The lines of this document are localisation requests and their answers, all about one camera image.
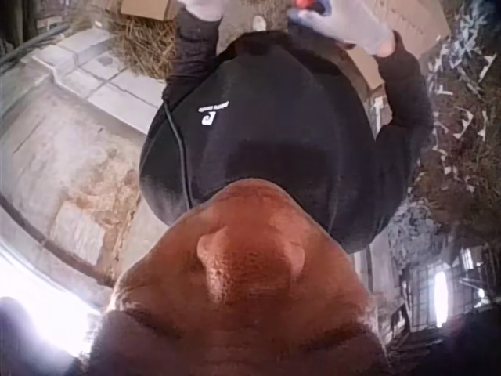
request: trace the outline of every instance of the white logo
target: white logo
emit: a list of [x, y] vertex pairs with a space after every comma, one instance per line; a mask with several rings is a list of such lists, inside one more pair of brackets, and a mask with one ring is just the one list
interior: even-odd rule
[[204, 118], [202, 119], [202, 125], [212, 125], [214, 123], [214, 119], [216, 117], [217, 111], [218, 110], [223, 110], [229, 105], [229, 102], [225, 102], [222, 104], [218, 104], [216, 106], [208, 106], [208, 107], [201, 107], [198, 109], [198, 112], [203, 114], [204, 112], [208, 112], [208, 115], [205, 115]]

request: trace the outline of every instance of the wood shavings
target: wood shavings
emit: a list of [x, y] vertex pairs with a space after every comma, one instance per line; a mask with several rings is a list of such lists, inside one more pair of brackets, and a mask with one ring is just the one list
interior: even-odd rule
[[420, 172], [420, 174], [416, 178], [416, 183], [418, 183], [426, 174], [424, 172]]
[[438, 86], [436, 93], [440, 96], [454, 96], [453, 92], [444, 90], [444, 85]]
[[488, 116], [487, 116], [487, 111], [485, 111], [485, 110], [482, 111], [482, 117], [484, 119], [484, 127], [477, 134], [482, 138], [482, 141], [485, 142], [485, 140], [487, 139], [487, 126], [489, 124], [489, 119], [488, 119]]
[[496, 59], [497, 56], [498, 56], [497, 53], [492, 56], [484, 56], [484, 59], [487, 61], [487, 65], [484, 67], [484, 69], [482, 69], [482, 72], [480, 72], [480, 76], [478, 78], [479, 83], [484, 80], [485, 75], [487, 74], [488, 70], [491, 69], [492, 64], [494, 63], [494, 60]]
[[457, 107], [457, 108], [464, 111], [467, 115], [466, 120], [465, 119], [461, 120], [461, 124], [463, 125], [463, 131], [461, 133], [454, 133], [454, 137], [456, 137], [457, 139], [461, 139], [461, 137], [463, 137], [464, 133], [468, 130], [468, 127], [470, 127], [470, 124], [473, 121], [474, 116], [469, 110], [466, 110], [466, 109], [461, 108], [461, 107]]
[[457, 67], [457, 71], [460, 74], [460, 80], [467, 84], [469, 90], [475, 94], [477, 98], [480, 98], [481, 88], [478, 86], [478, 83], [471, 79], [462, 67]]

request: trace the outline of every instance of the person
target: person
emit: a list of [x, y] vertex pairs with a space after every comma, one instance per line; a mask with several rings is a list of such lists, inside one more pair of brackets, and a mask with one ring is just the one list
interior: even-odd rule
[[217, 55], [227, 1], [182, 3], [140, 161], [170, 228], [116, 283], [86, 374], [389, 373], [348, 254], [387, 225], [431, 133], [416, 58], [362, 2], [291, 10], [377, 57], [393, 120], [374, 139], [330, 61], [276, 31]]

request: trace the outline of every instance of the white glove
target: white glove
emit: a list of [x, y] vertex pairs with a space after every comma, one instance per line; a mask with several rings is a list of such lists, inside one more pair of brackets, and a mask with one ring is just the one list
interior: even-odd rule
[[186, 10], [203, 21], [215, 22], [222, 18], [228, 0], [179, 0]]
[[291, 9], [289, 17], [326, 37], [359, 45], [370, 55], [376, 55], [393, 38], [390, 27], [374, 16], [365, 0], [316, 1], [325, 8], [324, 14]]

